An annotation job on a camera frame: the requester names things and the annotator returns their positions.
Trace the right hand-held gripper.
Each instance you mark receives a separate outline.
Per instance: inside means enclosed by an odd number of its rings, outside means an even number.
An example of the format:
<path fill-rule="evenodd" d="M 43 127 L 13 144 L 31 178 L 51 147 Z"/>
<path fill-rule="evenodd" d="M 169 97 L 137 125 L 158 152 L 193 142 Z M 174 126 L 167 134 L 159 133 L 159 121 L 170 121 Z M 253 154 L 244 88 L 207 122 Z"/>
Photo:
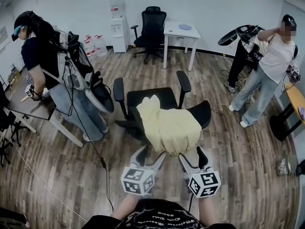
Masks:
<path fill-rule="evenodd" d="M 184 154 L 178 155 L 182 170 L 188 177 L 187 186 L 197 198 L 213 196 L 221 186 L 219 173 L 214 170 L 212 160 L 203 148 L 197 146 L 196 151 L 198 168 L 193 168 Z"/>

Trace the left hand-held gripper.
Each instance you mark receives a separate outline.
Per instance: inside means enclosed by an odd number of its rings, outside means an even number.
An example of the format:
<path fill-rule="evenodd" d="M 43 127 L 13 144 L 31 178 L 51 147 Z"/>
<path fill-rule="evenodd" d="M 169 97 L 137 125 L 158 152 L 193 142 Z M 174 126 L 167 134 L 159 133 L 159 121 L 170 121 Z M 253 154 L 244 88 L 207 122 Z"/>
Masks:
<path fill-rule="evenodd" d="M 121 175 L 121 183 L 126 193 L 145 196 L 155 185 L 155 175 L 160 170 L 166 152 L 159 154 L 153 165 L 145 166 L 149 146 L 138 149 L 131 157 L 130 164 Z"/>

